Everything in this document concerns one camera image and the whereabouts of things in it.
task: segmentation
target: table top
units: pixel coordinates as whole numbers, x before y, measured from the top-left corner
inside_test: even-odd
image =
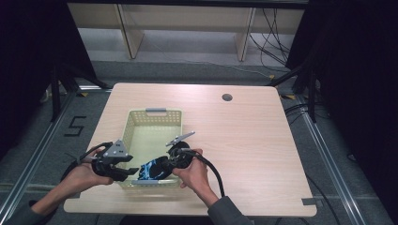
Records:
[[[222,99],[224,94],[232,100]],[[246,216],[311,217],[315,205],[299,154],[273,87],[118,83],[110,95],[90,146],[120,139],[130,110],[178,108],[187,143],[202,148],[219,171],[225,190]],[[208,179],[220,196],[216,176]],[[98,186],[69,199],[75,213],[206,215],[206,206],[189,188]]]

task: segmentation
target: gray floor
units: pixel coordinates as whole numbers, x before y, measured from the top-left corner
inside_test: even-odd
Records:
[[[127,57],[121,35],[117,31],[82,29],[81,34],[98,77],[108,84],[138,82],[264,85],[269,82],[271,75],[278,77],[283,74],[261,66],[260,53],[252,42],[246,61],[238,62],[233,34],[148,31],[134,60]],[[261,42],[261,36],[254,37]],[[286,46],[290,46],[292,39],[292,36],[281,36]],[[263,58],[263,62],[268,67],[285,69],[266,57]],[[294,79],[281,84],[278,87],[279,92],[289,94],[293,82]],[[83,80],[79,80],[79,83],[89,84]],[[70,157],[64,153],[79,156],[84,151],[109,95],[110,93],[98,92],[73,99],[20,205],[28,200],[40,198],[58,183],[59,177],[70,162]],[[286,109],[298,104],[294,99],[282,99],[282,103]],[[44,102],[38,108],[19,145],[11,149],[0,162],[1,200],[7,197],[12,184],[18,181],[32,152],[39,145],[41,137],[50,125],[51,110],[50,101]],[[317,107],[316,113],[317,125],[366,224],[392,224],[359,166],[346,157],[349,149],[333,125],[333,121],[328,117],[326,109]],[[65,134],[76,133],[76,129],[69,128],[74,116],[85,116],[85,119],[79,120],[79,125],[84,126],[84,129],[78,137],[66,137]],[[305,118],[297,111],[288,115],[287,119],[291,123],[290,127],[305,172],[325,193],[341,224],[352,224],[307,128]],[[320,191],[310,181],[309,183],[318,201],[318,213],[315,217],[305,218],[306,221],[309,224],[337,224]],[[122,215],[67,214],[61,206],[49,224],[96,224],[96,219],[98,219],[97,224],[118,224],[122,217]],[[278,221],[275,217],[254,217],[253,220],[259,225],[276,224]],[[304,224],[304,222],[299,218],[283,218],[279,224]]]

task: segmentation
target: person's arm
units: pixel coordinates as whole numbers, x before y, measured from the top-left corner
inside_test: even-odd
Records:
[[[96,150],[89,156],[94,156],[101,150]],[[73,169],[65,179],[42,199],[33,205],[25,205],[18,210],[6,224],[30,225],[36,224],[50,215],[60,203],[71,196],[97,185],[110,185],[114,181],[110,177],[96,175],[91,163],[82,163]]]
[[[202,149],[195,151],[203,154]],[[196,157],[186,169],[173,169],[173,174],[181,178],[181,188],[189,187],[205,203],[207,213],[215,225],[252,225],[229,197],[217,197],[208,183],[205,163]]]

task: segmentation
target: yellow basket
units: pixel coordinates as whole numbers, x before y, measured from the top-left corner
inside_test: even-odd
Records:
[[[182,111],[177,109],[147,108],[131,110],[123,132],[122,141],[133,156],[130,162],[119,163],[123,169],[141,168],[152,159],[168,156],[165,145],[182,134]],[[135,175],[121,182],[123,187],[163,187],[179,184],[179,178],[170,175],[163,180],[138,180]]]

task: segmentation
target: hole in table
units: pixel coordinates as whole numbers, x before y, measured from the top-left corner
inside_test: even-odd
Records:
[[[222,99],[224,101],[230,101],[230,100],[232,100],[232,96],[230,94],[223,94]]]

